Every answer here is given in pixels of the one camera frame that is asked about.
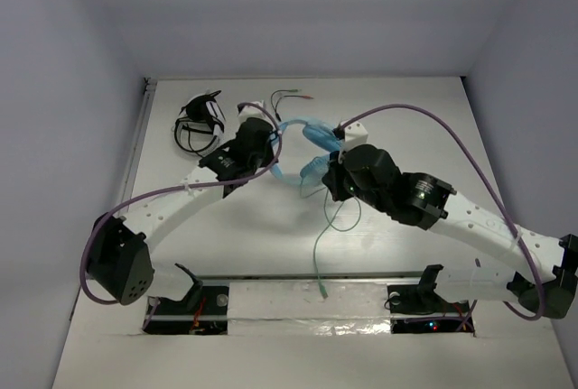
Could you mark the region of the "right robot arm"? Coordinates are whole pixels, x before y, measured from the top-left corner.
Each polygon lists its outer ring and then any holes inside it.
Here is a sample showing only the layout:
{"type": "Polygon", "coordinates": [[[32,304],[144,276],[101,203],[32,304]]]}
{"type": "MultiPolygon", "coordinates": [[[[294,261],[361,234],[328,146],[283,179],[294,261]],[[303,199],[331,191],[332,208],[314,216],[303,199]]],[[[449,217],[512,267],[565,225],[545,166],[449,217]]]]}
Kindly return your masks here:
{"type": "Polygon", "coordinates": [[[395,222],[461,242],[504,264],[452,270],[430,264],[398,303],[416,302],[426,312],[446,302],[502,301],[560,320],[577,291],[577,238],[543,236],[466,198],[445,181],[422,172],[402,172],[389,153],[370,144],[333,152],[322,178],[332,198],[356,198],[395,222]]]}

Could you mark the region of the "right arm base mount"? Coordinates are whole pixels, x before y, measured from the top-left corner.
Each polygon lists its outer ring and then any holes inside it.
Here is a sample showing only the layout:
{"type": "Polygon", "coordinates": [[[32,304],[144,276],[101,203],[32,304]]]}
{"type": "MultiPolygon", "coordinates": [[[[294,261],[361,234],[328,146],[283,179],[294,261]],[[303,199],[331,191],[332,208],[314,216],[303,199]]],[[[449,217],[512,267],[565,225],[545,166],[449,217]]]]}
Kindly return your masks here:
{"type": "Polygon", "coordinates": [[[474,334],[473,305],[468,301],[450,302],[435,292],[441,264],[428,265],[417,283],[387,287],[385,310],[392,315],[393,334],[474,334]]]}

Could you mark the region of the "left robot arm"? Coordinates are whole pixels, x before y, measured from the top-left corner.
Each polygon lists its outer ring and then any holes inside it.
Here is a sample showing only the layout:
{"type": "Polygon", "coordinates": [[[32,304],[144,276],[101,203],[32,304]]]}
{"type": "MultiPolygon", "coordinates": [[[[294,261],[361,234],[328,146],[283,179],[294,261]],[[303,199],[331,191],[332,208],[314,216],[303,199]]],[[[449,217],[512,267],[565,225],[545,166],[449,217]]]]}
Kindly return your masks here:
{"type": "Polygon", "coordinates": [[[197,278],[179,263],[153,264],[152,253],[186,220],[275,164],[277,134],[266,120],[247,118],[235,137],[202,158],[182,183],[128,201],[124,215],[117,209],[103,215],[83,253],[81,280],[97,282],[110,294],[110,304],[157,296],[180,311],[194,310],[200,304],[197,278]]]}

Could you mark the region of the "light blue headphones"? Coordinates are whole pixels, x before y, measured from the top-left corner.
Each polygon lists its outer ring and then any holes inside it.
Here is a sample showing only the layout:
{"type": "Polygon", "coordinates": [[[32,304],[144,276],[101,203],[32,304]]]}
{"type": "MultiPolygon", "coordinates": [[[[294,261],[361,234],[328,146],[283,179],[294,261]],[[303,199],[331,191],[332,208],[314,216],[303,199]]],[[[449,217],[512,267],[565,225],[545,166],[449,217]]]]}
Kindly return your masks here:
{"type": "Polygon", "coordinates": [[[312,189],[322,185],[328,171],[330,154],[340,149],[333,125],[310,116],[298,116],[279,124],[283,150],[270,170],[283,184],[312,189]]]}

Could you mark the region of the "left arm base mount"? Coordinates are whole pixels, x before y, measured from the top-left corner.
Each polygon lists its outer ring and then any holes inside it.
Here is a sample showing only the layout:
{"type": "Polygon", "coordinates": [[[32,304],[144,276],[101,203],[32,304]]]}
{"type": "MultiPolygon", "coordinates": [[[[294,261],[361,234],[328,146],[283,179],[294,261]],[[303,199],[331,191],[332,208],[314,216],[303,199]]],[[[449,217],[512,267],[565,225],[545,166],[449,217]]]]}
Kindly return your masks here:
{"type": "Polygon", "coordinates": [[[227,284],[206,286],[188,268],[176,264],[192,282],[179,301],[159,297],[147,305],[142,331],[148,335],[220,336],[228,334],[227,284]]]}

